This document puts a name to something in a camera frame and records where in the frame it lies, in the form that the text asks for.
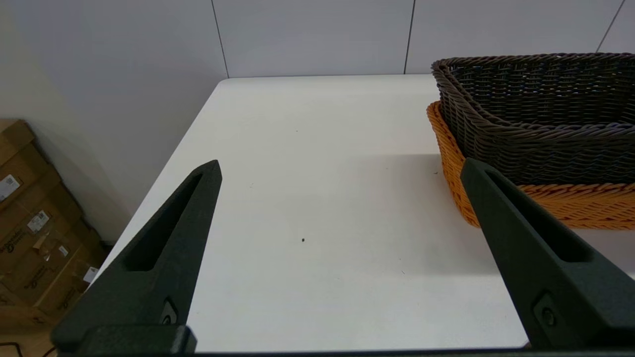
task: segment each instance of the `wicker basket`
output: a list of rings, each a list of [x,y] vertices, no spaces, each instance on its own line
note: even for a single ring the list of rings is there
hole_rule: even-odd
[[[465,156],[440,113],[440,102],[427,110],[441,151],[443,175],[463,218],[478,220],[461,183]],[[635,229],[635,184],[521,185],[519,188],[571,228]]]
[[[432,69],[461,151],[513,182],[635,182],[635,55],[450,58]]]

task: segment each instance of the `white table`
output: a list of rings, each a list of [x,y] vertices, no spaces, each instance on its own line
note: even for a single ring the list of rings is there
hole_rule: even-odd
[[[425,114],[437,99],[430,75],[221,82],[106,265],[218,159],[197,351],[520,346],[486,241],[444,181]],[[633,232],[580,234],[635,272]]]

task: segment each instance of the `basket weave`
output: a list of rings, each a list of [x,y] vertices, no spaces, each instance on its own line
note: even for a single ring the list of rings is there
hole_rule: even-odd
[[[460,178],[465,156],[443,121],[440,107],[440,102],[434,102],[427,113],[441,151],[443,175],[463,218],[478,227]],[[635,184],[520,185],[519,188],[571,228],[635,229]]]
[[[432,69],[461,151],[512,182],[635,182],[635,55],[449,58]]]

